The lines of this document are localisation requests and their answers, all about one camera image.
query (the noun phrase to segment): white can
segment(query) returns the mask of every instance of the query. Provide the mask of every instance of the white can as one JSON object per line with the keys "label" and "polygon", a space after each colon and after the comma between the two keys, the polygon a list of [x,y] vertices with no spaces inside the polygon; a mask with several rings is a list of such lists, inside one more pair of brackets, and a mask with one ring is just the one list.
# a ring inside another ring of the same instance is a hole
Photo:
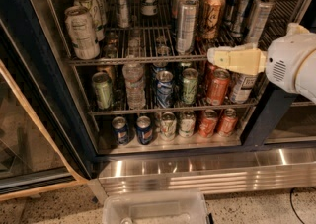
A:
{"label": "white can", "polygon": [[65,24],[76,56],[88,60],[97,57],[100,47],[89,10],[74,6],[65,11]]}
{"label": "white can", "polygon": [[97,0],[74,0],[75,6],[83,6],[89,9],[92,17],[98,41],[105,38],[105,31],[102,25],[100,7]]}

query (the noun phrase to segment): beverage refrigerator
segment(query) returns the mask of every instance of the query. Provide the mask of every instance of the beverage refrigerator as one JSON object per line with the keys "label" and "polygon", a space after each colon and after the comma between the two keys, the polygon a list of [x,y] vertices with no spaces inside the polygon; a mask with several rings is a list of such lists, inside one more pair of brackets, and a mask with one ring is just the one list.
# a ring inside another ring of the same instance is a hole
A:
{"label": "beverage refrigerator", "polygon": [[[209,105],[200,77],[197,100],[192,105],[179,102],[180,92],[176,92],[172,107],[155,105],[152,65],[168,63],[177,76],[177,67],[190,63],[203,75],[210,48],[242,44],[224,26],[218,38],[196,39],[193,52],[178,54],[171,32],[169,0],[158,0],[158,13],[153,17],[141,14],[140,0],[129,0],[128,28],[118,26],[115,1],[107,0],[105,40],[115,36],[115,53],[105,56],[107,45],[100,41],[100,55],[83,60],[75,55],[65,25],[65,10],[73,6],[74,0],[0,1],[4,51],[1,61],[14,78],[21,75],[17,85],[43,126],[54,135],[51,138],[60,156],[76,176],[90,181],[96,195],[186,188],[199,188],[208,194],[315,186],[315,104],[270,83],[265,73],[258,75],[249,99],[242,104],[225,97],[223,104]],[[285,36],[290,22],[315,31],[313,11],[315,0],[276,0],[259,49],[267,51],[273,40]],[[135,33],[141,37],[143,56],[127,57]],[[161,41],[161,37],[169,47],[164,56],[159,54],[157,40]],[[130,63],[142,64],[146,74],[146,105],[141,109],[131,109],[126,100],[122,68]],[[101,110],[92,79],[101,68],[109,66],[116,70],[114,102]],[[31,88],[26,89],[26,83],[31,83]],[[203,138],[197,133],[202,112],[223,114],[227,109],[236,111],[238,117],[230,136],[215,131],[211,137]],[[157,116],[172,112],[179,117],[185,111],[197,116],[193,136],[181,137],[177,133],[173,140],[163,139]],[[117,116],[123,116],[128,123],[131,140],[126,145],[118,145],[112,133],[112,121]],[[148,145],[137,141],[136,122],[141,116],[149,117],[153,126],[153,139]],[[0,167],[4,167],[5,162],[1,162]],[[2,193],[7,193],[9,187],[6,184]]]}

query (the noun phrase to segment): blue can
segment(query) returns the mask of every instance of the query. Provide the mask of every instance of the blue can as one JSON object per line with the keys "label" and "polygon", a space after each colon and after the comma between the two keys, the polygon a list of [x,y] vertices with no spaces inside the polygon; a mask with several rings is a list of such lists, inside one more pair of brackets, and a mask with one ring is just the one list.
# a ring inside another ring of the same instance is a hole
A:
{"label": "blue can", "polygon": [[126,145],[129,142],[128,124],[124,117],[115,117],[112,120],[112,132],[118,145]]}
{"label": "blue can", "polygon": [[170,71],[159,71],[156,76],[156,105],[171,108],[174,105],[174,76]]}
{"label": "blue can", "polygon": [[148,145],[152,140],[151,120],[147,116],[141,116],[136,122],[138,142],[141,145]]}

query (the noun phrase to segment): speckled floor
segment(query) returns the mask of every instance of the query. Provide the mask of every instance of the speckled floor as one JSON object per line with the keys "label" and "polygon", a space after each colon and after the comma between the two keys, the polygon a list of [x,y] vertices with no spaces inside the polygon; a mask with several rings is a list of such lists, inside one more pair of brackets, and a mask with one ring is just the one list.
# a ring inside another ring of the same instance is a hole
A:
{"label": "speckled floor", "polygon": [[[301,223],[290,206],[290,189],[209,195],[207,209],[215,224]],[[316,223],[316,189],[298,188],[292,195],[297,214],[306,224]],[[102,205],[87,186],[43,193],[40,198],[0,203],[0,223],[102,223]]]}

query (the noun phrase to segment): orange can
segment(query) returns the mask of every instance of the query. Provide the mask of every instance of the orange can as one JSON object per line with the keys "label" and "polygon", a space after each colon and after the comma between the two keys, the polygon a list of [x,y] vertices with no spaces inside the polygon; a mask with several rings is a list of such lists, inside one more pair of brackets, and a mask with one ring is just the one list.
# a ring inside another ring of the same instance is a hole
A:
{"label": "orange can", "polygon": [[223,137],[230,136],[235,130],[237,121],[237,112],[234,109],[225,110],[218,123],[217,133]]}
{"label": "orange can", "polygon": [[227,70],[214,70],[213,77],[207,87],[206,101],[211,105],[221,105],[229,86],[230,75]]}

